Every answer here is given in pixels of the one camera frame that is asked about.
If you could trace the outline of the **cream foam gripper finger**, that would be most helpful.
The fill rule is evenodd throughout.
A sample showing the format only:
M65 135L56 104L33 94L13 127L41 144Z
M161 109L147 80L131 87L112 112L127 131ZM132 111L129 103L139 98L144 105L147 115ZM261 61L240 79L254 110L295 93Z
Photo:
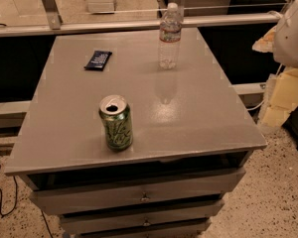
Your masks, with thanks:
M276 27L272 27L263 37L257 40L252 49L260 53L272 53Z

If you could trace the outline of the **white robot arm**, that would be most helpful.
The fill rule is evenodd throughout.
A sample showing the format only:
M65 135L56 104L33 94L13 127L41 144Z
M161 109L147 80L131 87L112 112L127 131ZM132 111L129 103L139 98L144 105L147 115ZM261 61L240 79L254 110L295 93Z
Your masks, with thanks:
M275 61L298 68L298 0L290 5L276 26L253 44L252 49L273 53Z

